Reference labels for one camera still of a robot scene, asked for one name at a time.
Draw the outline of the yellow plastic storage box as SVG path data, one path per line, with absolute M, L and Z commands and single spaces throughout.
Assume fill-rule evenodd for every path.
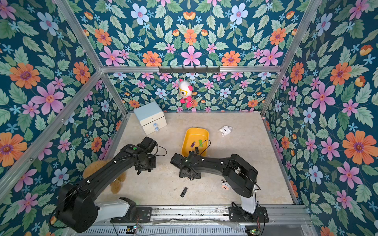
M 211 144 L 209 140 L 210 134 L 209 131 L 203 128 L 192 127 L 186 131 L 183 145 L 182 145 L 182 156 L 188 156 L 190 151 L 195 151 L 198 148 L 198 151 L 201 155 L 206 155 L 207 148 Z M 199 140 L 203 141 L 203 146 L 199 146 Z

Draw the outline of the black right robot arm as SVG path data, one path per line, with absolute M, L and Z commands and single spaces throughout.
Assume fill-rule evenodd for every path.
M 191 181 L 200 179 L 202 173 L 222 176 L 229 187 L 240 195 L 242 210 L 249 214 L 256 212 L 258 171 L 238 154 L 233 153 L 227 158 L 210 158 L 193 151 L 187 157 L 176 153 L 170 163 L 179 169 L 179 177 Z

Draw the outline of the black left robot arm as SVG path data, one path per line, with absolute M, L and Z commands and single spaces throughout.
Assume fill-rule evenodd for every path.
M 54 216 L 77 233 L 89 229 L 94 223 L 128 217 L 133 220 L 136 204 L 128 198 L 113 202 L 97 202 L 98 196 L 126 170 L 134 167 L 138 173 L 152 171 L 157 147 L 155 140 L 145 137 L 138 145 L 128 144 L 99 170 L 76 184 L 62 186 Z

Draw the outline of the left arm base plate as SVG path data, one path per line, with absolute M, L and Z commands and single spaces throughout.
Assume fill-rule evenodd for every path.
M 114 223 L 114 224 L 149 223 L 151 216 L 152 216 L 151 207 L 133 206 L 131 209 L 128 210 L 125 216 L 115 217 L 115 218 L 112 218 L 110 221 L 111 223 Z

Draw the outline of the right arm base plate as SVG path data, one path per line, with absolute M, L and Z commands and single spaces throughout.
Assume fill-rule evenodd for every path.
M 239 223 L 268 223 L 269 216 L 266 207 L 258 206 L 256 211 L 248 213 L 239 206 L 228 208 L 229 221 Z

